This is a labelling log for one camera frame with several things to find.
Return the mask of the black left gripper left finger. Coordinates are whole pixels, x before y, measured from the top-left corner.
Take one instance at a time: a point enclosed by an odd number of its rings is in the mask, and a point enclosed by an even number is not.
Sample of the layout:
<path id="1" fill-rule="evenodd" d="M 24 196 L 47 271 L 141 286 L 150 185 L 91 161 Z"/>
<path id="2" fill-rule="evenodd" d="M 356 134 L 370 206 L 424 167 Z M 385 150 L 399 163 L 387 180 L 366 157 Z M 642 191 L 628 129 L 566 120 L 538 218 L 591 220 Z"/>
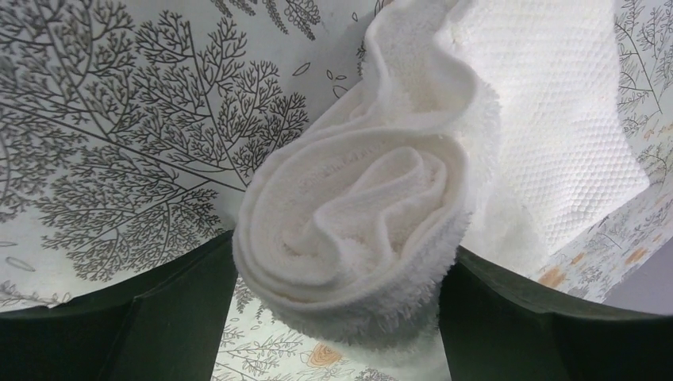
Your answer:
<path id="1" fill-rule="evenodd" d="M 232 235 L 55 306 L 1 316 L 4 380 L 208 380 L 237 281 Z"/>

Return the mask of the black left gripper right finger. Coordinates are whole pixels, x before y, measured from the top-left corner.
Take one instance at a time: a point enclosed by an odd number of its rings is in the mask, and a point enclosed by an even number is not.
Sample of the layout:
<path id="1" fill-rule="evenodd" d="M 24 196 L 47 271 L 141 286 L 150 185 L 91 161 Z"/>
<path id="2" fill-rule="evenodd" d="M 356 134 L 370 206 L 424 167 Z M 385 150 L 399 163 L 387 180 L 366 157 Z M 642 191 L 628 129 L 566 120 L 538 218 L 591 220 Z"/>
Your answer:
<path id="1" fill-rule="evenodd" d="M 455 381 L 669 380 L 672 318 L 553 290 L 464 248 L 439 326 Z"/>

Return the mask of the white towel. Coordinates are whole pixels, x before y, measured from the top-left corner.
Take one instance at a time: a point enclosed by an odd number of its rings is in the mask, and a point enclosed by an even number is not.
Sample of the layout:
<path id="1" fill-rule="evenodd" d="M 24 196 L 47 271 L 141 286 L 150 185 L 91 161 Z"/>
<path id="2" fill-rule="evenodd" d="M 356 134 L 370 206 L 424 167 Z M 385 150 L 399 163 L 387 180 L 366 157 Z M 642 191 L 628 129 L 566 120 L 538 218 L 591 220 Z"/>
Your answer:
<path id="1" fill-rule="evenodd" d="M 285 325 L 447 380 L 440 285 L 465 246 L 522 275 L 644 191 L 611 1 L 395 1 L 363 78 L 256 170 L 233 259 Z"/>

